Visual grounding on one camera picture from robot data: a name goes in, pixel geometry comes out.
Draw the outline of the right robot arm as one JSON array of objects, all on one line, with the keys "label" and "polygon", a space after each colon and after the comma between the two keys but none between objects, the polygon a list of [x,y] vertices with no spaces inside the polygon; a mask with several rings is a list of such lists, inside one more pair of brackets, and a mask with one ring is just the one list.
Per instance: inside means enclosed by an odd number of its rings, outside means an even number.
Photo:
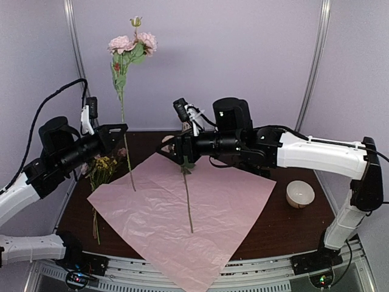
[{"label": "right robot arm", "polygon": [[239,169],[263,177],[275,168],[301,168],[351,180],[341,211],[322,233],[318,249],[308,254],[316,268],[332,262],[363,218],[384,203],[383,155],[370,137],[362,142],[339,142],[305,136],[282,125],[254,127],[249,104],[236,97],[213,103],[211,131],[204,128],[203,111],[185,99],[176,100],[173,107],[191,128],[162,142],[157,152],[178,165],[193,166],[202,156],[236,156]]}]

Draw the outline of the pale pink rose stem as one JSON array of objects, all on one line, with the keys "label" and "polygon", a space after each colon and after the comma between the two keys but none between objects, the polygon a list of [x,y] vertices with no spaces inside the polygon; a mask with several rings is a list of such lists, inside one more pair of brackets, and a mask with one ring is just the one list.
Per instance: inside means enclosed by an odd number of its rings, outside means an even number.
[{"label": "pale pink rose stem", "polygon": [[193,220],[191,216],[191,206],[190,206],[190,193],[188,187],[187,176],[191,174],[191,169],[195,167],[195,162],[193,160],[192,150],[190,148],[189,138],[180,136],[182,138],[182,164],[180,165],[181,174],[184,180],[185,193],[187,199],[187,212],[188,212],[188,220],[190,224],[190,232],[194,233],[193,230]]}]

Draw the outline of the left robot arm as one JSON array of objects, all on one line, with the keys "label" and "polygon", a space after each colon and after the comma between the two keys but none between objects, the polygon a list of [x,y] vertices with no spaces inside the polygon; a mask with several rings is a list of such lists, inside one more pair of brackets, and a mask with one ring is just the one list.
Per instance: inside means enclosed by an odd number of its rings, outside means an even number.
[{"label": "left robot arm", "polygon": [[84,124],[84,134],[55,117],[39,128],[43,149],[24,167],[9,187],[1,191],[1,265],[53,259],[83,269],[88,261],[82,244],[70,232],[54,231],[55,216],[64,205],[63,183],[97,155],[112,152],[127,132],[125,123]]}]

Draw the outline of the purple wrapping paper sheet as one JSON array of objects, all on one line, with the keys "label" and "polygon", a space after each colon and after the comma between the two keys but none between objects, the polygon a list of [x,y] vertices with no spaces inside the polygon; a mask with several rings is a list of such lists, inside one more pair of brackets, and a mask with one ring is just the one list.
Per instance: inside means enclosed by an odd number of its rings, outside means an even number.
[{"label": "purple wrapping paper sheet", "polygon": [[275,182],[203,157],[187,176],[194,233],[180,167],[153,154],[88,198],[102,218],[154,267],[163,261],[227,263],[263,211]]}]

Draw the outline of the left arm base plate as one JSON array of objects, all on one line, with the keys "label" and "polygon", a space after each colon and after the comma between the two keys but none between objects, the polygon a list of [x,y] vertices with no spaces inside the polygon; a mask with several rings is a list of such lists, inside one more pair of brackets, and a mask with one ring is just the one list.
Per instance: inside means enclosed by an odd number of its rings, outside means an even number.
[{"label": "left arm base plate", "polygon": [[78,259],[55,260],[55,263],[69,271],[80,271],[93,276],[104,276],[109,259],[104,256],[82,252]]}]

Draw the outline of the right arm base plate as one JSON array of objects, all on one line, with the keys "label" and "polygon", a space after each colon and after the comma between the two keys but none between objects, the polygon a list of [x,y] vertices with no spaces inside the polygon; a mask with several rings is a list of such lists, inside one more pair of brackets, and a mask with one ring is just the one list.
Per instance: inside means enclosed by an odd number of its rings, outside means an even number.
[{"label": "right arm base plate", "polygon": [[292,268],[296,276],[306,273],[313,273],[323,269],[330,269],[333,266],[342,263],[342,256],[319,251],[294,255],[291,257]]}]

